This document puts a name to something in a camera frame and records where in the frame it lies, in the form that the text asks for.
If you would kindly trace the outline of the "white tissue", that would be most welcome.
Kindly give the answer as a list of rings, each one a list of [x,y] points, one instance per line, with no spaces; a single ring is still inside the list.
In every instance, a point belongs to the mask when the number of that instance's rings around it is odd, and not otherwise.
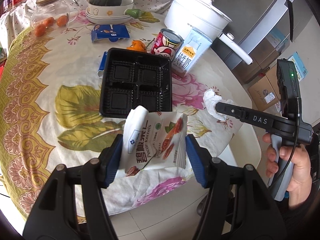
[[[219,95],[217,95],[213,89],[209,89],[205,91],[203,95],[203,102],[208,111],[208,113],[220,121],[226,121],[227,115],[218,113],[215,109],[217,103],[222,102],[225,103],[226,101]]]

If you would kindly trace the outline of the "white pecan kernels bag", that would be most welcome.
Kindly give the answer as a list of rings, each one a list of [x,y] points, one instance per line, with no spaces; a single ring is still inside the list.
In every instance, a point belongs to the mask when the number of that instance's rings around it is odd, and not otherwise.
[[[135,176],[142,170],[186,166],[188,116],[180,112],[132,109],[125,120],[117,177]]]

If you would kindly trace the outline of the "cardboard box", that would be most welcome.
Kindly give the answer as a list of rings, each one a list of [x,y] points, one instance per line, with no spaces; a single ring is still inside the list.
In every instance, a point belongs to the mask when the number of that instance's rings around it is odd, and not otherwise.
[[[259,111],[274,107],[280,113],[281,96],[277,83],[277,65],[275,64],[261,79],[249,87],[248,92]]]

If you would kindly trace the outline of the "stainless steel refrigerator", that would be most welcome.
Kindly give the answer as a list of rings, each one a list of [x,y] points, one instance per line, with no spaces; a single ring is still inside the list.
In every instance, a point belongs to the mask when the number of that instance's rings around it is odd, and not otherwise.
[[[305,0],[214,0],[232,22],[225,34],[232,34],[252,59],[247,65],[222,41],[212,49],[241,83],[248,83],[263,72],[293,43],[312,16]]]

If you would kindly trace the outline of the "blue milk carton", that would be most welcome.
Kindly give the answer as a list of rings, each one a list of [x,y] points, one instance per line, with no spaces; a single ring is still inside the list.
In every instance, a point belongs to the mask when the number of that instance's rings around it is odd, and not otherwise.
[[[211,44],[212,40],[207,35],[197,28],[191,29],[171,62],[172,71],[184,77]]]

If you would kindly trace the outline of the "floral tablecloth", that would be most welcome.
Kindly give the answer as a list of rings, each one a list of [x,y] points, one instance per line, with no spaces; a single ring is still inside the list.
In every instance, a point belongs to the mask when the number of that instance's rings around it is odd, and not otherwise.
[[[60,163],[78,166],[97,157],[123,133],[124,120],[99,114],[102,79],[97,76],[104,51],[126,49],[142,41],[149,52],[165,27],[162,12],[169,0],[135,0],[142,17],[125,24],[130,38],[92,42],[94,24],[81,11],[66,27],[51,26],[35,37],[29,28],[36,0],[27,0],[1,16],[1,45],[7,61],[1,79],[1,169],[4,185],[24,220]],[[220,154],[242,124],[231,118],[214,119],[203,104],[212,88],[224,99],[252,106],[233,73],[208,49],[185,77],[172,74],[173,111],[188,116],[187,132]],[[108,213],[115,215],[146,204],[193,178],[189,163],[161,170],[143,170],[119,178],[103,190]]]

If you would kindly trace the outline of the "black plastic food tray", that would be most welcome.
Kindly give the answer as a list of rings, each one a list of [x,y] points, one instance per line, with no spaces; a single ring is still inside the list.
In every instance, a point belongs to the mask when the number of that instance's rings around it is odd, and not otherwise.
[[[111,48],[103,72],[99,114],[125,119],[137,106],[149,112],[172,111],[171,62],[154,54]]]

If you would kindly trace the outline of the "red cartoon drink can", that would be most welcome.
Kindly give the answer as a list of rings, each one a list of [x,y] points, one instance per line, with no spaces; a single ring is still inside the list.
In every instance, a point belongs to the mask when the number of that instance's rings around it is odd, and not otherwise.
[[[161,29],[153,43],[150,53],[172,60],[183,41],[180,35],[177,35],[174,31]]]

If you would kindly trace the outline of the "white electric cooking pot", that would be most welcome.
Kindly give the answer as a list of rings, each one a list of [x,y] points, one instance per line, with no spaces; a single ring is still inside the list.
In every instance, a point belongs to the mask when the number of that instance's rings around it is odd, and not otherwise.
[[[234,51],[246,64],[253,62],[228,33],[223,30],[231,23],[231,19],[213,6],[214,0],[173,0],[164,19],[165,26],[186,39],[191,29],[196,28],[208,36],[212,41],[220,39]]]

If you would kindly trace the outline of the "orange peel piece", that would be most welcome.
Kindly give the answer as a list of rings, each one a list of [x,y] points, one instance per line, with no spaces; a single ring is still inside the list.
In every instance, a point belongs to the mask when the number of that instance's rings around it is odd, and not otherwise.
[[[147,52],[145,44],[140,40],[133,40],[131,42],[131,46],[127,47],[127,50],[138,51],[143,53]]]

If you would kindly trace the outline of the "blue snack wrapper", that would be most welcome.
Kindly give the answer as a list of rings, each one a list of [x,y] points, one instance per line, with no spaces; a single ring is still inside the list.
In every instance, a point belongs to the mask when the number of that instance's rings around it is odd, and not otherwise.
[[[117,42],[119,39],[130,38],[129,32],[123,24],[95,25],[91,31],[92,42],[108,39]]]

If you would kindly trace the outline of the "glass jar with oranges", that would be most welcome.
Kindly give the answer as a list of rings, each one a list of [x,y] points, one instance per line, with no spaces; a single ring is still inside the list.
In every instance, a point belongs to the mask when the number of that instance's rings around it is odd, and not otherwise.
[[[31,33],[39,38],[50,28],[66,27],[80,12],[76,0],[37,0],[30,20]]]

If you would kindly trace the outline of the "white ceramic bowl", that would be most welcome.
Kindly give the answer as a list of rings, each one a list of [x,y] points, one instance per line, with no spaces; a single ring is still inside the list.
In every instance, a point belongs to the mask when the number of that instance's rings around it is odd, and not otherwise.
[[[132,9],[134,6],[133,0],[122,0],[119,6],[99,6],[88,4],[86,12],[98,17],[116,17],[125,15],[127,9]]]

